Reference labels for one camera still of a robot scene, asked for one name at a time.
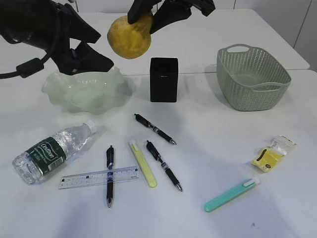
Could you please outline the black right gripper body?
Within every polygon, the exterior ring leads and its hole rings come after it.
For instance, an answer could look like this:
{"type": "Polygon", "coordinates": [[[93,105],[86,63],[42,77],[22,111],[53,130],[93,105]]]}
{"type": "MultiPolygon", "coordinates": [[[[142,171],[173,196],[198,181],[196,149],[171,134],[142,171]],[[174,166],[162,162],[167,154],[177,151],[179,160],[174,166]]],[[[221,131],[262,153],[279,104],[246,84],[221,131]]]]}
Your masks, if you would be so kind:
{"type": "Polygon", "coordinates": [[[215,10],[212,0],[165,0],[158,10],[158,15],[188,17],[191,15],[191,7],[200,10],[204,16],[208,16],[215,10]]]}

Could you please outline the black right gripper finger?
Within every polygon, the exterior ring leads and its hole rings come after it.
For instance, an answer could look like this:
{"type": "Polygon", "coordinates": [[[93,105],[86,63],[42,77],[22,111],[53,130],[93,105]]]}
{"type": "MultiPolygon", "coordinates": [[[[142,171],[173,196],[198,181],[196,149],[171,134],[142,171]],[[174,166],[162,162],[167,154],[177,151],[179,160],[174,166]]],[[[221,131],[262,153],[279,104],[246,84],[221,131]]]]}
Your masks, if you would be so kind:
{"type": "Polygon", "coordinates": [[[160,0],[134,0],[127,14],[129,24],[136,23],[146,12],[149,12],[160,0]]]}
{"type": "Polygon", "coordinates": [[[165,0],[154,14],[150,34],[176,21],[185,20],[191,14],[191,5],[184,0],[165,0]]]}

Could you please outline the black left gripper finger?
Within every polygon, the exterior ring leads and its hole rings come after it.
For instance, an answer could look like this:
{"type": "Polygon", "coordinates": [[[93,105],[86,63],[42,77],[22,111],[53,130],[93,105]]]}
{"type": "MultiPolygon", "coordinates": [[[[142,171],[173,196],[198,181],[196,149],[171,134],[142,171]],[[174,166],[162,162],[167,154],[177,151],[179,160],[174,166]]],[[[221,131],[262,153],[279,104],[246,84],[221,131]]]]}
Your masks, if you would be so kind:
{"type": "Polygon", "coordinates": [[[75,75],[84,72],[108,72],[114,63],[81,41],[75,49],[59,48],[51,59],[57,65],[59,72],[75,75]]]}
{"type": "Polygon", "coordinates": [[[69,42],[70,39],[75,39],[94,44],[101,37],[101,34],[85,22],[76,12],[68,12],[67,18],[67,42],[69,42]]]}

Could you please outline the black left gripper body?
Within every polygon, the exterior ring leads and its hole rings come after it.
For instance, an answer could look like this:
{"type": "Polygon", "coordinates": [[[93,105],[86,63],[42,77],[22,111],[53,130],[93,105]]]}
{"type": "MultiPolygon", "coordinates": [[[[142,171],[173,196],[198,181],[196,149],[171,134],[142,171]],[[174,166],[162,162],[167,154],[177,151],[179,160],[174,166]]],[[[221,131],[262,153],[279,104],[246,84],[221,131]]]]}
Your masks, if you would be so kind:
{"type": "Polygon", "coordinates": [[[0,2],[0,35],[10,44],[25,43],[44,51],[53,44],[57,24],[60,23],[58,43],[70,48],[67,19],[74,8],[53,0],[2,0],[0,2]]]}

